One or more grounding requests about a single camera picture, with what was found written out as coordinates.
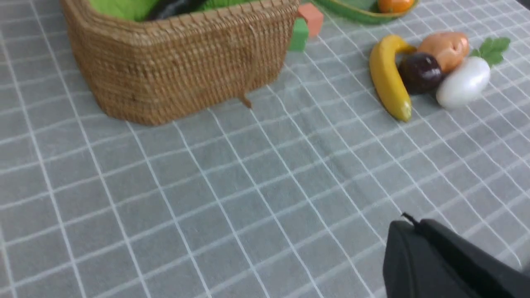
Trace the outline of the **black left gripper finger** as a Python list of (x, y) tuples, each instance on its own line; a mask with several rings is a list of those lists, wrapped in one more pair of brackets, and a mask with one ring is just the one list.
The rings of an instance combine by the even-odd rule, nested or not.
[(525, 275), (434, 219), (388, 227), (383, 279), (388, 298), (528, 298)]

